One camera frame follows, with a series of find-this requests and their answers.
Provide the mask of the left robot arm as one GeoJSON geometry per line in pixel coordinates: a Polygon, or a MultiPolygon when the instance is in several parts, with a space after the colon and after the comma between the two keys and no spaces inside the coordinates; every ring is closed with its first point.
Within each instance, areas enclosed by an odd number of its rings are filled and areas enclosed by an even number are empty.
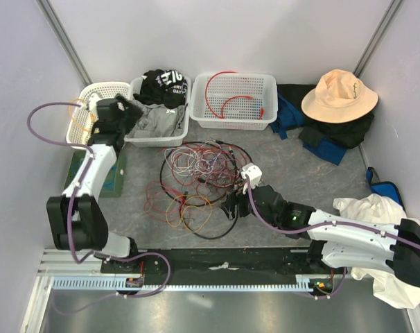
{"type": "Polygon", "coordinates": [[[111,168],[125,145],[125,136],[140,120],[143,111],[120,94],[94,102],[97,120],[86,145],[85,156],[76,175],[60,196],[46,203],[55,248],[76,253],[88,250],[116,258],[116,265],[126,273],[135,272],[140,256],[132,251],[134,241],[109,230],[98,205],[100,192],[111,168]]]}

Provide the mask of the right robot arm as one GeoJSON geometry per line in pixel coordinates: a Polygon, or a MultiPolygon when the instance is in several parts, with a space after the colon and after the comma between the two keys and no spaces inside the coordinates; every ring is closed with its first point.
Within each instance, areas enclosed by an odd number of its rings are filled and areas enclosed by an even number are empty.
{"type": "Polygon", "coordinates": [[[227,217],[255,216],[271,230],[310,241],[307,268],[356,267],[384,271],[420,288],[420,225],[370,223],[334,216],[320,209],[286,201],[269,185],[229,192],[220,204],[227,217]]]}

